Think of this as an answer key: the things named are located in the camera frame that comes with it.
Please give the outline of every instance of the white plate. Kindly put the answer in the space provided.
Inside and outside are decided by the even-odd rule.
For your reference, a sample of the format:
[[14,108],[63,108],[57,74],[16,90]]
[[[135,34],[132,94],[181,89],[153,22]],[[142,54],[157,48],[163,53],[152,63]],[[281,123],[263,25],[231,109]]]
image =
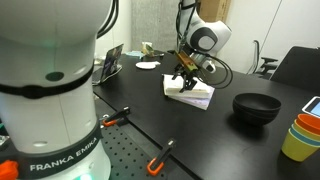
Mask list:
[[137,68],[140,69],[154,69],[156,65],[160,64],[159,62],[138,62],[136,64]]

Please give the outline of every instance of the wall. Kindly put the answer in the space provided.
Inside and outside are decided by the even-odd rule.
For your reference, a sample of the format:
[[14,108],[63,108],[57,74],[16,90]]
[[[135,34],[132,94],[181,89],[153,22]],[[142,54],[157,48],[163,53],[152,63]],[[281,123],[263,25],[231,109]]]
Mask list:
[[175,20],[179,0],[132,1],[132,49],[141,50],[141,42],[167,51],[176,47]]
[[226,24],[232,35],[218,57],[239,72],[247,72],[253,62],[255,44],[264,41],[280,0],[232,0]]
[[253,62],[255,39],[261,45],[260,56],[280,62],[294,45],[320,46],[318,7],[318,0],[233,0],[226,22],[233,34],[219,57],[233,70],[246,73]]
[[96,42],[96,55],[124,43],[123,51],[131,51],[131,0],[119,0],[119,15],[114,27]]
[[283,60],[292,46],[320,47],[319,0],[283,0],[261,56]]

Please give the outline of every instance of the white wall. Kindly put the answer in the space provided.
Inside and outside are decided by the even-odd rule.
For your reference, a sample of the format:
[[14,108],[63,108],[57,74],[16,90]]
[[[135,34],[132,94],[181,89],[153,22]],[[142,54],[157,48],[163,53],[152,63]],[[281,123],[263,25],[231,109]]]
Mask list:
[[232,70],[247,72],[253,62],[255,44],[263,42],[280,0],[232,0],[226,24],[232,35],[218,57]]
[[[246,73],[253,55],[253,40],[262,46],[269,27],[270,32],[261,47],[260,56],[279,59],[287,54],[292,46],[320,46],[320,7],[319,0],[232,0],[227,25],[232,36],[219,57],[233,70]],[[271,26],[275,12],[279,11]]]
[[105,56],[106,52],[124,43],[123,51],[131,51],[131,0],[119,0],[119,16],[113,28],[96,42],[95,53]]
[[319,7],[319,0],[283,0],[261,56],[283,60],[292,46],[320,47]]

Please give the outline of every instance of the orange cup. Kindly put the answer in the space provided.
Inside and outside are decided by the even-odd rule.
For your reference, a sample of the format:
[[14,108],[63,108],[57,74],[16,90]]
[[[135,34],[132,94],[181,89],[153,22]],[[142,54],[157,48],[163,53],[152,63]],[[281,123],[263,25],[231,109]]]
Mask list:
[[320,135],[320,119],[309,115],[299,114],[296,123],[307,131]]
[[316,141],[320,141],[320,135],[312,133],[303,127],[301,127],[299,124],[297,124],[297,120],[294,120],[293,127],[296,131],[298,131],[300,134]]

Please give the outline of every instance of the cardboard box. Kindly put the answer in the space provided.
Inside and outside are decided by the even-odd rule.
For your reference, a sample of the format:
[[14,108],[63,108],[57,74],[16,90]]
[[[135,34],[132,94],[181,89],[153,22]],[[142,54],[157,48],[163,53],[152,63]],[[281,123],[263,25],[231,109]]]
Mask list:
[[199,16],[205,22],[226,22],[231,0],[201,0]]

